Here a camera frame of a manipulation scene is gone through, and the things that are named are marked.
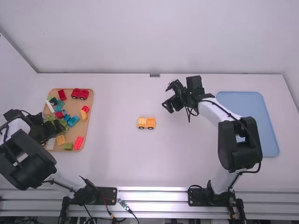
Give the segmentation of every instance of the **blue mat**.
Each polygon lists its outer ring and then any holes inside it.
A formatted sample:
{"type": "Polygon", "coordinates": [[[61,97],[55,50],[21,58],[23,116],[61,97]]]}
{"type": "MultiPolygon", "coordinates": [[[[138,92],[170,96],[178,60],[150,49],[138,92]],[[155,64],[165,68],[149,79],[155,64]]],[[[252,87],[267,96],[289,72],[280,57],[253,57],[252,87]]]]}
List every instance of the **blue mat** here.
{"type": "Polygon", "coordinates": [[[277,157],[279,147],[273,131],[272,123],[259,92],[226,92],[222,91],[216,95],[219,103],[231,112],[242,117],[253,117],[256,120],[264,157],[277,157]]]}

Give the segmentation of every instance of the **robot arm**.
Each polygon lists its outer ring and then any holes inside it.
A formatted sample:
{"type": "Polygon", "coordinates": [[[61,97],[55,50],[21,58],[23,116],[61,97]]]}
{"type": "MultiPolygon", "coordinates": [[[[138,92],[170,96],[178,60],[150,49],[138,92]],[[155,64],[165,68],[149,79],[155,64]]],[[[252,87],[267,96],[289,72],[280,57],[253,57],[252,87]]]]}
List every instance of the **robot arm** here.
{"type": "Polygon", "coordinates": [[[217,200],[232,189],[241,174],[256,173],[260,169],[263,154],[256,121],[252,117],[243,118],[234,114],[212,94],[205,94],[200,76],[187,77],[186,81],[187,88],[179,80],[169,83],[166,91],[173,89],[175,94],[162,106],[170,113],[174,112],[173,109],[180,111],[185,108],[189,122],[190,115],[201,114],[218,128],[218,157],[222,167],[215,178],[208,182],[204,199],[209,205],[217,206],[217,200]],[[237,135],[244,138],[244,141],[237,142],[237,135]],[[247,171],[257,163],[257,171],[247,171]]]}
{"type": "Polygon", "coordinates": [[[24,116],[19,110],[4,114],[0,127],[0,173],[17,189],[42,185],[66,194],[73,203],[84,205],[101,197],[88,179],[68,180],[56,168],[56,160],[41,144],[52,138],[60,126],[43,122],[42,114],[24,116]]]}

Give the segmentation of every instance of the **white wall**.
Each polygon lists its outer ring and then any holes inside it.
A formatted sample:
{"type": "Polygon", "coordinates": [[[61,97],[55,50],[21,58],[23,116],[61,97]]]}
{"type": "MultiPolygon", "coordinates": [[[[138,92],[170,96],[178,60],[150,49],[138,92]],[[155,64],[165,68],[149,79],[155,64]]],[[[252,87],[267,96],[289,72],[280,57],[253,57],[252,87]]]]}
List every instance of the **white wall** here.
{"type": "Polygon", "coordinates": [[[298,9],[297,0],[0,0],[0,26],[40,72],[283,73],[298,108],[298,9]]]}
{"type": "Polygon", "coordinates": [[[35,77],[36,72],[0,34],[0,125],[5,121],[3,113],[25,109],[35,77]]]}

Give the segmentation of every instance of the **green lego brick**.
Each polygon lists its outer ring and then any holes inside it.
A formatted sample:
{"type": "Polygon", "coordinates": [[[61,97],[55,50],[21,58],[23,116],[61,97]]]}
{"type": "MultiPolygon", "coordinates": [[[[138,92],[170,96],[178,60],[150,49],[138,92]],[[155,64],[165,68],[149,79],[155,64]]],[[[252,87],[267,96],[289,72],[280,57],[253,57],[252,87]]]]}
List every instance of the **green lego brick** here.
{"type": "Polygon", "coordinates": [[[67,122],[63,119],[58,119],[59,122],[63,125],[63,127],[67,127],[67,122]]]}
{"type": "Polygon", "coordinates": [[[53,98],[53,96],[48,96],[47,100],[51,100],[53,98]]]}
{"type": "Polygon", "coordinates": [[[67,151],[73,150],[73,144],[72,143],[65,144],[64,149],[67,151]]]}
{"type": "Polygon", "coordinates": [[[52,117],[52,116],[50,116],[50,115],[47,115],[47,120],[48,120],[48,121],[51,121],[52,124],[54,124],[53,122],[54,122],[55,118],[52,117]]]}
{"type": "Polygon", "coordinates": [[[62,101],[62,100],[58,100],[58,101],[57,101],[57,106],[59,106],[60,108],[63,108],[64,105],[65,105],[65,102],[64,102],[64,101],[62,101]]]}
{"type": "Polygon", "coordinates": [[[64,130],[64,132],[67,132],[68,130],[70,129],[70,127],[65,127],[65,130],[64,130]]]}

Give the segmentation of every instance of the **red lego brick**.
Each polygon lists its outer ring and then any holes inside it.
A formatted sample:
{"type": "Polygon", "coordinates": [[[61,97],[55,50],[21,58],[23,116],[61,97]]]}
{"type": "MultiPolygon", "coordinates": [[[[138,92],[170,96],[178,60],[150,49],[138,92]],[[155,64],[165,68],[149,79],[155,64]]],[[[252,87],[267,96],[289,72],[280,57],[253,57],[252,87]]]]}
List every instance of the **red lego brick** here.
{"type": "Polygon", "coordinates": [[[66,100],[66,94],[64,92],[64,90],[59,90],[58,91],[58,94],[59,94],[59,98],[63,101],[63,100],[66,100]]]}
{"type": "Polygon", "coordinates": [[[58,112],[56,112],[56,117],[59,118],[59,119],[63,119],[64,115],[62,114],[61,111],[58,111],[58,112]]]}
{"type": "Polygon", "coordinates": [[[81,110],[83,110],[85,113],[89,112],[89,107],[88,106],[83,106],[81,110]]]}
{"type": "Polygon", "coordinates": [[[89,96],[89,91],[88,90],[81,90],[80,92],[80,99],[81,100],[86,100],[89,96]]]}
{"type": "Polygon", "coordinates": [[[79,150],[80,147],[81,147],[81,145],[82,145],[83,140],[84,140],[83,137],[78,136],[77,139],[76,139],[76,142],[75,142],[75,144],[74,144],[74,146],[73,146],[73,149],[75,149],[75,150],[79,150]]]}
{"type": "Polygon", "coordinates": [[[81,90],[78,89],[78,88],[75,88],[75,89],[73,90],[73,92],[71,93],[71,97],[72,97],[73,99],[78,99],[78,98],[80,97],[80,93],[81,93],[81,90]]]}

